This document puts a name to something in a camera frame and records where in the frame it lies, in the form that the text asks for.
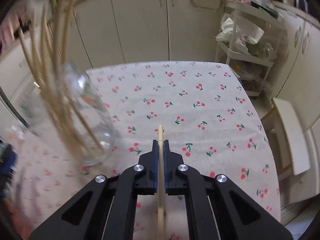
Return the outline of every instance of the triangular cutout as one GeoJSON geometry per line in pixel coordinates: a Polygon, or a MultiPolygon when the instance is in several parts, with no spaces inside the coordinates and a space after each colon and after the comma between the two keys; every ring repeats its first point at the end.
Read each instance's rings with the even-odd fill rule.
{"type": "Polygon", "coordinates": [[[236,192],[230,191],[230,197],[236,207],[242,224],[249,225],[260,219],[260,214],[236,192]]]}
{"type": "Polygon", "coordinates": [[[79,225],[80,221],[83,217],[85,209],[89,204],[89,201],[92,196],[92,191],[88,191],[84,194],[76,203],[74,203],[66,212],[62,215],[62,220],[72,224],[72,225],[79,225]]]}

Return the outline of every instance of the white tablecloth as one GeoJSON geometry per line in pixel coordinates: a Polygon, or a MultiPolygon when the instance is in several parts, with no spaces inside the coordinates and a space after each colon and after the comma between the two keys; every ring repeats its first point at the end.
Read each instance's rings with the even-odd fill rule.
{"type": "MultiPolygon", "coordinates": [[[[100,166],[116,176],[151,150],[159,124],[170,149],[214,177],[223,173],[280,220],[278,180],[260,119],[228,65],[149,62],[87,71],[119,134],[100,166]]],[[[65,151],[49,149],[30,133],[19,153],[16,204],[38,226],[80,190],[95,172],[82,171],[65,151]]],[[[156,196],[139,196],[133,239],[155,239],[156,196]]],[[[188,239],[183,196],[166,198],[168,239],[188,239]]]]}

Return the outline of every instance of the silver screw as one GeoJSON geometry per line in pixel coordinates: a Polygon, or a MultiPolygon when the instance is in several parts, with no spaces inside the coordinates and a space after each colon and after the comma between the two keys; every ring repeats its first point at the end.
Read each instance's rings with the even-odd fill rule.
{"type": "Polygon", "coordinates": [[[188,165],[185,165],[185,164],[180,164],[180,165],[178,166],[178,170],[179,170],[179,171],[186,171],[186,170],[188,170],[188,169],[189,169],[188,165]]]}
{"type": "Polygon", "coordinates": [[[133,167],[135,171],[143,171],[144,167],[141,164],[137,164],[133,167]]]}
{"type": "Polygon", "coordinates": [[[217,181],[219,181],[219,182],[226,182],[227,181],[227,177],[225,176],[225,175],[223,175],[223,174],[220,174],[220,175],[218,175],[217,176],[217,181]]]}
{"type": "Polygon", "coordinates": [[[102,183],[102,182],[104,182],[106,180],[106,177],[103,176],[103,175],[98,175],[95,180],[98,183],[102,183]]]}

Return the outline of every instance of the tablecloth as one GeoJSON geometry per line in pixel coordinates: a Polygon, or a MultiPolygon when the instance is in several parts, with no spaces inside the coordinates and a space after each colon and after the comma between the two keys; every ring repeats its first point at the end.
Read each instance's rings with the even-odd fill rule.
{"type": "MultiPolygon", "coordinates": [[[[100,164],[121,174],[151,150],[158,125],[184,163],[214,177],[223,173],[280,220],[275,163],[260,119],[228,65],[148,62],[88,70],[118,134],[100,164]]],[[[78,192],[95,172],[31,133],[18,155],[13,196],[37,227],[78,192]]],[[[184,196],[166,197],[167,239],[188,239],[184,196]]],[[[133,239],[156,238],[157,198],[139,196],[133,239]]]]}

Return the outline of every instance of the transparent glass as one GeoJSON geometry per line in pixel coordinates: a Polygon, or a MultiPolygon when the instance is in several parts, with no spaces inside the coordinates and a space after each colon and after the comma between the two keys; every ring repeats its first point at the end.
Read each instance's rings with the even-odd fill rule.
{"type": "MultiPolygon", "coordinates": [[[[83,148],[81,165],[91,166],[102,162],[110,155],[114,142],[114,127],[110,115],[103,105],[95,86],[89,76],[83,72],[77,74],[73,64],[65,65],[65,84],[68,94],[76,109],[82,115],[101,147],[97,147],[92,136],[85,129],[74,112],[71,118],[77,131],[81,134],[90,151],[83,148]]],[[[21,115],[26,119],[29,130],[46,143],[52,150],[59,151],[63,147],[62,141],[51,123],[44,107],[41,91],[35,86],[30,92],[26,91],[20,100],[21,115]]]]}

